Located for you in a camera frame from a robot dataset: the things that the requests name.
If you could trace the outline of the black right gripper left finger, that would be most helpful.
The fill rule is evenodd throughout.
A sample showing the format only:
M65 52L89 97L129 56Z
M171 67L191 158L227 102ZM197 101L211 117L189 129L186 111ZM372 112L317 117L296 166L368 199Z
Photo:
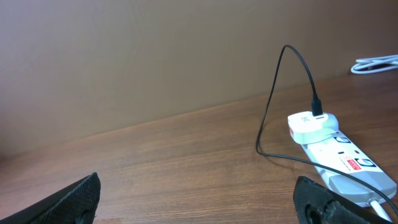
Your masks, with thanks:
M1 220L1 224L92 224L101 192L96 172Z

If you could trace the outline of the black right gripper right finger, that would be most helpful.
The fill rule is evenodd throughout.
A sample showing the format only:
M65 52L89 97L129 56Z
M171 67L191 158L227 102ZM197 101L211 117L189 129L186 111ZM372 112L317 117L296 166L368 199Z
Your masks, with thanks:
M298 177L293 194L300 224L389 224L313 180Z

